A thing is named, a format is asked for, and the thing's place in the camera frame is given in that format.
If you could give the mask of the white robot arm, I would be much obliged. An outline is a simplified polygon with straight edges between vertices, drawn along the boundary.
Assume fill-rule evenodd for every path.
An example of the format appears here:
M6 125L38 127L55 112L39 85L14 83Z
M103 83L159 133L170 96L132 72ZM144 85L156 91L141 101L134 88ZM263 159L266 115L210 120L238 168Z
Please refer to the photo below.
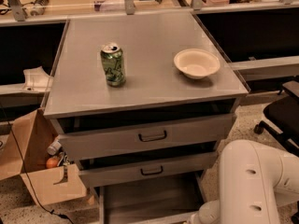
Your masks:
M184 224L280 224L278 208L296 202L299 157L250 140L223 149L216 201L203 204Z

